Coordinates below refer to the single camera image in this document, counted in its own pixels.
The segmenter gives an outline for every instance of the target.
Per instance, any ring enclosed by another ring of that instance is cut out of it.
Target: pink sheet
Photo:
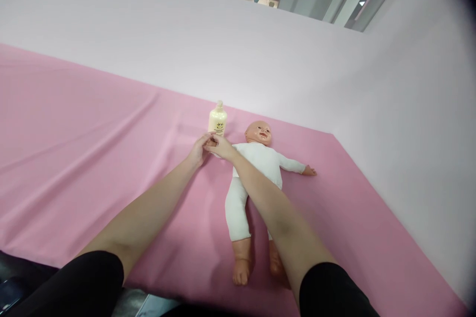
[[[0,249],[63,266],[186,156],[213,107],[0,45]],[[261,118],[227,111],[234,143]],[[332,135],[267,120],[273,147],[319,174],[283,172],[284,191],[382,316],[465,310]],[[127,285],[252,315],[298,316],[291,293],[270,279],[266,228],[252,204],[256,265],[247,287],[232,284],[224,212],[231,174],[210,158]]]

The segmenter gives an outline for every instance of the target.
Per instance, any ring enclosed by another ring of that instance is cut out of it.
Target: cream bottle
[[[210,112],[208,131],[216,131],[217,135],[223,136],[227,126],[227,112],[223,110],[223,102],[218,101],[217,107]]]

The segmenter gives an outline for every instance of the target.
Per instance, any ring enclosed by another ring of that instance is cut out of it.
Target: black sleeve
[[[378,317],[367,296],[337,264],[321,263],[305,275],[299,290],[301,316]]]
[[[122,289],[119,258],[104,251],[81,255],[60,269],[9,317],[110,316]]]

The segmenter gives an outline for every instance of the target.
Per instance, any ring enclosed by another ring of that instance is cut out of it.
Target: white wall
[[[367,62],[363,34],[243,0],[0,0],[0,14],[0,42],[326,132],[352,103],[333,87]]]
[[[476,257],[474,28],[462,0],[387,0],[366,31],[378,80],[335,136],[455,292]]]
[[[468,297],[474,49],[458,0],[387,0],[368,31],[243,0],[0,0],[0,42],[333,132]]]

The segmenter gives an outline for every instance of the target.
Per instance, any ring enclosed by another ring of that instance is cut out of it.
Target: white long-sleeve bodysuit
[[[251,142],[235,144],[233,147],[242,154],[258,171],[263,173],[279,189],[283,188],[280,168],[286,171],[302,173],[306,166],[296,160],[286,158],[272,148],[261,143]],[[232,241],[249,238],[248,220],[244,207],[248,192],[239,179],[237,170],[233,167],[233,177],[225,201],[225,214],[227,217],[228,231]]]

